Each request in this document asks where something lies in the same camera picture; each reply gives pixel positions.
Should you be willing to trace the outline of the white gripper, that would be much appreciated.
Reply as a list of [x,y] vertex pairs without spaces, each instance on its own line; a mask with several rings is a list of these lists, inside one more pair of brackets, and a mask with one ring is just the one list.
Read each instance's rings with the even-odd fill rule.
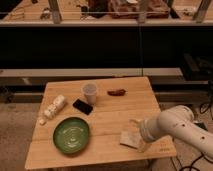
[[134,123],[136,126],[139,126],[140,135],[143,139],[140,140],[138,146],[138,151],[140,153],[147,151],[151,146],[150,143],[165,136],[165,132],[160,129],[156,117],[145,119],[143,121],[130,119],[130,122]]

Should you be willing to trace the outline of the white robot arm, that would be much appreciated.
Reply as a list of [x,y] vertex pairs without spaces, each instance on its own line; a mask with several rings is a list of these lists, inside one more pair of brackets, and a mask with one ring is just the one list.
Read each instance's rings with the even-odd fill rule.
[[132,122],[137,125],[146,143],[170,135],[213,159],[213,133],[196,126],[193,120],[192,110],[187,106],[178,105],[163,110],[154,117],[142,121],[132,119]]

